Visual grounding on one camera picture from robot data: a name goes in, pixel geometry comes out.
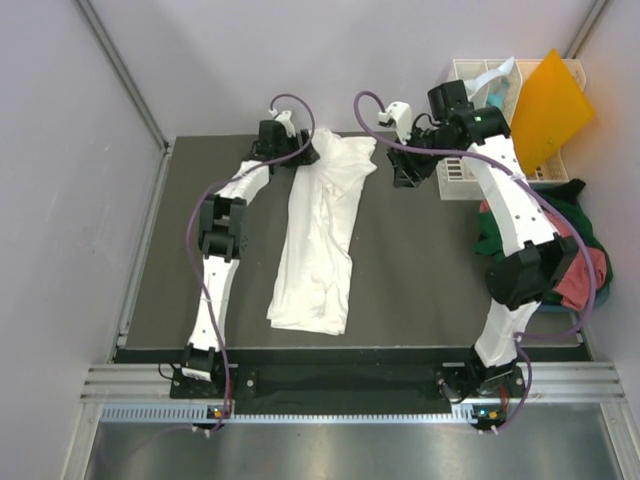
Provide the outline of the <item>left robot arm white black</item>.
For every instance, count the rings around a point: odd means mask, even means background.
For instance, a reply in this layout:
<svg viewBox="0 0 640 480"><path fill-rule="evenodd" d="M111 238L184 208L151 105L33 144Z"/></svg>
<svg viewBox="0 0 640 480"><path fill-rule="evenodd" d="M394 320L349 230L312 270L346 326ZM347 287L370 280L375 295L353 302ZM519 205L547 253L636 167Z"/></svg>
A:
<svg viewBox="0 0 640 480"><path fill-rule="evenodd" d="M291 112L275 113L259 123L258 138L231 179L209 189L188 222L197 226L196 279L201 288L195 325L187 341L181 374L205 396L226 387L224 321L245 237L247 208L283 165L310 165L319 158L310 145L310 132L298 131Z"/></svg>

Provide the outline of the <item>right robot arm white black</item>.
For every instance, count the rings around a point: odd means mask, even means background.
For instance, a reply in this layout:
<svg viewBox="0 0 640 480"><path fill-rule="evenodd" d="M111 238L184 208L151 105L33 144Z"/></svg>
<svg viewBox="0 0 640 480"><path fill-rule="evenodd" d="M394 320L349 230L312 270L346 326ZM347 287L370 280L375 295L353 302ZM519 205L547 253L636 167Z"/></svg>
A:
<svg viewBox="0 0 640 480"><path fill-rule="evenodd" d="M431 176L448 150L466 152L500 237L501 258L486 273L491 296L487 320L471 347L465 369L440 381L442 392L460 402L469 394L487 396L512 376L516 338L555 288L578 253L573 238L561 235L528 192L511 131L496 106L478 108L461 80L443 83L428 93L435 122L421 129L409 104L396 101L378 115L396 130L387 156L395 187L416 187Z"/></svg>

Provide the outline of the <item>white printed t shirt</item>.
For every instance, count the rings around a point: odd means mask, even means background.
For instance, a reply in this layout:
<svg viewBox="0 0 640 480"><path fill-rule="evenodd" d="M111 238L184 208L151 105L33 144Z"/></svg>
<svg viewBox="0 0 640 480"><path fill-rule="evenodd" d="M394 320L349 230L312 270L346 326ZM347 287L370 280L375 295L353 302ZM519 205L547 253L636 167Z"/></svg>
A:
<svg viewBox="0 0 640 480"><path fill-rule="evenodd" d="M370 136L319 129L319 159L297 169L267 319L274 329L338 336L346 331L351 288L349 254L362 191L377 166Z"/></svg>

